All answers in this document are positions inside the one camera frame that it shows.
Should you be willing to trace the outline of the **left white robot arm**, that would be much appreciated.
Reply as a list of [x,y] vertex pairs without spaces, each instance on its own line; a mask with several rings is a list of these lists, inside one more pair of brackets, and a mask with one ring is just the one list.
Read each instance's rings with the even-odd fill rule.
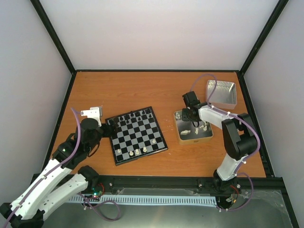
[[39,176],[17,199],[3,203],[1,215],[4,227],[40,228],[47,217],[70,197],[82,191],[94,191],[99,185],[99,174],[90,166],[80,168],[70,180],[58,184],[83,160],[99,148],[102,138],[117,132],[117,124],[110,120],[99,123],[94,118],[77,121],[75,133],[61,143]]

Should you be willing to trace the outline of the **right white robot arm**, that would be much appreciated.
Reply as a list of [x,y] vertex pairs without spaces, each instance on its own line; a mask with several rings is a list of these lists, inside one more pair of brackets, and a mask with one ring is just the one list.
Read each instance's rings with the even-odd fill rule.
[[222,130],[226,155],[214,171],[213,188],[217,192],[224,192],[236,178],[240,166],[260,149],[261,142],[251,117],[246,113],[232,114],[200,101],[186,102],[185,106],[182,110],[183,121],[206,121]]

